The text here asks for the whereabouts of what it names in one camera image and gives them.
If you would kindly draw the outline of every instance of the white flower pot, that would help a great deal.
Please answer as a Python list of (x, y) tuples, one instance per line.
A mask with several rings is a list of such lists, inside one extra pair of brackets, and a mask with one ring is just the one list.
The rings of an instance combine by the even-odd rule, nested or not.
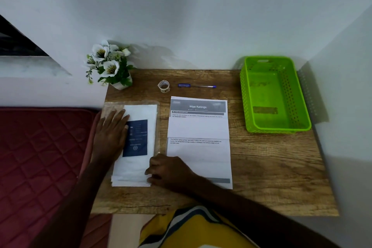
[[(131, 75), (129, 75), (129, 76), (127, 77), (127, 79), (129, 79), (130, 82), (133, 82), (133, 80), (132, 80), (132, 76), (131, 76)], [(111, 85), (112, 85), (113, 87), (115, 87), (117, 90), (123, 90), (124, 88), (129, 87), (129, 85), (122, 85), (121, 82), (117, 82), (117, 83), (115, 83), (115, 84), (111, 84)]]

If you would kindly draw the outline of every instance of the wood grain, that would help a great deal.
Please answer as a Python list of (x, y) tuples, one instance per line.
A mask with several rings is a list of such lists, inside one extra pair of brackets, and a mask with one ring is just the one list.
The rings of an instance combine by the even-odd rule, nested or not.
[[(245, 128), (239, 71), (137, 70), (133, 86), (108, 88), (106, 102), (160, 102), (160, 148), (165, 151), (171, 96), (228, 100), (234, 192), (285, 215), (338, 216), (337, 205), (312, 130), (296, 134), (253, 134)], [(157, 84), (170, 82), (170, 92)], [(179, 88), (178, 83), (216, 85)], [(158, 187), (112, 187), (110, 172), (93, 205), (93, 213), (166, 213), (188, 197)]]

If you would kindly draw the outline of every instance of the person's right arm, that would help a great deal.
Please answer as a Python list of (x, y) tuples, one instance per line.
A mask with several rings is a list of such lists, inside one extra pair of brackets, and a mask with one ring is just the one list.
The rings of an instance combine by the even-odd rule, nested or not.
[(179, 157), (150, 159), (148, 182), (186, 194), (230, 220), (261, 248), (336, 248), (333, 242), (309, 228), (196, 175)]

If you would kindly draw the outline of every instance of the stack of paper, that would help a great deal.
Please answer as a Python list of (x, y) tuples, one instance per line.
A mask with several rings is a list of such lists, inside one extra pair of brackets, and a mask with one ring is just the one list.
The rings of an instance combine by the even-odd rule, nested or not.
[(125, 105), (129, 114), (124, 151), (114, 164), (112, 186), (150, 186), (145, 170), (154, 155), (157, 105)]
[(232, 189), (227, 100), (172, 96), (167, 155), (179, 156), (196, 174)]

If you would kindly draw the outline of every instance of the person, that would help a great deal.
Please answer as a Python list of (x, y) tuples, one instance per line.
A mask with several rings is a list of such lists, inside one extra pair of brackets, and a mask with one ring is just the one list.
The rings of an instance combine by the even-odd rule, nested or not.
[[(102, 118), (93, 158), (31, 248), (77, 248), (100, 184), (120, 155), (129, 115)], [(154, 186), (186, 194), (202, 205), (156, 215), (141, 231), (139, 247), (338, 247), (320, 234), (275, 211), (196, 175), (179, 158), (157, 155), (145, 174)]]

